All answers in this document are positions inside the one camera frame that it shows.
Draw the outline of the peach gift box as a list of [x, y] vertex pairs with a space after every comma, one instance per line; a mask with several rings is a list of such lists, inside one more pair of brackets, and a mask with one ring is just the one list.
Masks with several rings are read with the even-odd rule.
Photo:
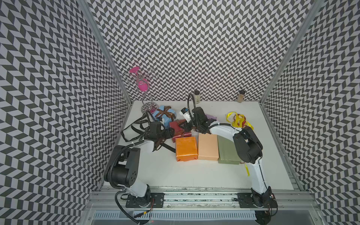
[[219, 158], [218, 137], [213, 134], [198, 135], [198, 159], [217, 161]]

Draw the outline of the orange gift box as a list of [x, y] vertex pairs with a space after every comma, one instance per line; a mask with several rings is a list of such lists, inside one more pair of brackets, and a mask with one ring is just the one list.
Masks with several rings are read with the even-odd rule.
[[177, 162], [198, 159], [197, 140], [194, 136], [177, 138], [175, 143]]

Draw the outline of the purple gift box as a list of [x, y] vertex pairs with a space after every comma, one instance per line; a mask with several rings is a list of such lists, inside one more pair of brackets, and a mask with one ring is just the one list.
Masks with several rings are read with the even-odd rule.
[[206, 117], [208, 120], [210, 121], [216, 121], [217, 120], [217, 117], [216, 116], [212, 116], [212, 115], [209, 115], [209, 114], [206, 114]]

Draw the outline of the black ribbon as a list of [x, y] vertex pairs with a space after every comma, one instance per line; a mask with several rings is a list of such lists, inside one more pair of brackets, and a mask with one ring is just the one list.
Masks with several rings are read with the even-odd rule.
[[[144, 113], [139, 119], [135, 120], [133, 123], [131, 123], [129, 126], [127, 126], [125, 129], [121, 131], [121, 136], [123, 137], [124, 141], [131, 142], [131, 141], [148, 141], [145, 140], [144, 133], [147, 128], [149, 128], [149, 125], [151, 122], [158, 122], [155, 120], [155, 118], [152, 116], [150, 112]], [[124, 131], [128, 128], [131, 128], [134, 132], [138, 134], [138, 136], [127, 139], [125, 137]]]

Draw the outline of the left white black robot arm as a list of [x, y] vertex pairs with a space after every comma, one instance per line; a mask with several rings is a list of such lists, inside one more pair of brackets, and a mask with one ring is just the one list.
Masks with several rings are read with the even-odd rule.
[[149, 144], [148, 149], [153, 152], [159, 147], [164, 146], [167, 139], [174, 137], [173, 128], [166, 128], [161, 122], [150, 122], [148, 127], [144, 127], [145, 120], [140, 121], [139, 128], [134, 124], [128, 126], [138, 136], [131, 139], [124, 139], [130, 142], [128, 145], [117, 145], [114, 147], [110, 160], [104, 172], [104, 180], [111, 187], [125, 191], [128, 194], [127, 207], [136, 208], [150, 207], [154, 201], [151, 197], [151, 189], [148, 184], [142, 182], [138, 176], [140, 164], [141, 146]]

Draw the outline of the green gift box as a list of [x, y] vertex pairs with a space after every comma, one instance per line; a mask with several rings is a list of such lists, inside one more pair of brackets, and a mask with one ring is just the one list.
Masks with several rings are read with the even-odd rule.
[[224, 137], [217, 136], [217, 142], [219, 152], [218, 162], [220, 164], [239, 165], [244, 163], [238, 156], [235, 145], [232, 141]]

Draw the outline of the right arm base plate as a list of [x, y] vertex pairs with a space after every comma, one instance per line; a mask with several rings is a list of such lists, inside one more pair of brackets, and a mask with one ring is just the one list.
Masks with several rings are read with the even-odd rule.
[[273, 194], [264, 193], [237, 193], [235, 199], [240, 208], [261, 208], [261, 209], [277, 209], [278, 204]]

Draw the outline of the blue gift box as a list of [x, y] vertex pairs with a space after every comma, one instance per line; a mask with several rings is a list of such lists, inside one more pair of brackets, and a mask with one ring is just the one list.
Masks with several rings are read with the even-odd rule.
[[170, 127], [170, 123], [176, 120], [176, 112], [170, 106], [160, 106], [154, 111], [152, 116], [156, 121], [163, 123], [165, 128]]

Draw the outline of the red gift box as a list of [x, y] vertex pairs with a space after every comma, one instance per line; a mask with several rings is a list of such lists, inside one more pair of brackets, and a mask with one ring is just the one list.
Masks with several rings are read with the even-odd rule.
[[187, 121], [183, 119], [183, 120], [175, 120], [169, 123], [170, 128], [174, 129], [174, 136], [172, 137], [172, 142], [176, 142], [177, 138], [192, 136], [191, 132], [186, 132], [185, 129], [183, 128], [186, 122]]

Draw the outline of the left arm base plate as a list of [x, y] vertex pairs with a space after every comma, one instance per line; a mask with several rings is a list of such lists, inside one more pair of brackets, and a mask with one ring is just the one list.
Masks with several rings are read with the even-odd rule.
[[128, 194], [126, 208], [163, 208], [165, 193], [148, 193], [144, 197]]

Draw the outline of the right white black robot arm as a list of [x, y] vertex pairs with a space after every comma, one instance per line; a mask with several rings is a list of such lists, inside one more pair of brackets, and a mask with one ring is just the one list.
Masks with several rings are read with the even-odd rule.
[[192, 128], [202, 134], [213, 134], [234, 143], [238, 157], [245, 163], [251, 179], [250, 203], [257, 208], [278, 208], [278, 203], [266, 180], [262, 169], [263, 145], [249, 126], [235, 128], [229, 123], [208, 119], [201, 107], [190, 111], [190, 107], [181, 109], [180, 114], [186, 120], [185, 129]]

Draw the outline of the yellow ribbon of peach box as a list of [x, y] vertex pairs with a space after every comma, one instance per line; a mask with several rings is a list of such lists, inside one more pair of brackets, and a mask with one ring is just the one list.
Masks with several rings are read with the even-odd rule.
[[245, 115], [243, 114], [230, 112], [226, 115], [226, 120], [235, 128], [249, 127], [251, 129], [254, 129], [254, 127], [248, 122]]

